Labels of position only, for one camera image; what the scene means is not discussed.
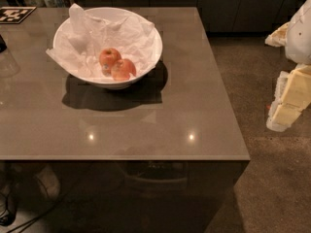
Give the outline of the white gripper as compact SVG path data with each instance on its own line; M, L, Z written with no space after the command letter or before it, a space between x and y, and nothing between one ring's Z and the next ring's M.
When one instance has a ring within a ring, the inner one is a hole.
M271 47L285 47L286 57L295 63L311 64L311 0L264 41ZM266 127L284 132L311 104L311 65L297 65L282 71L277 79L274 101L268 112Z

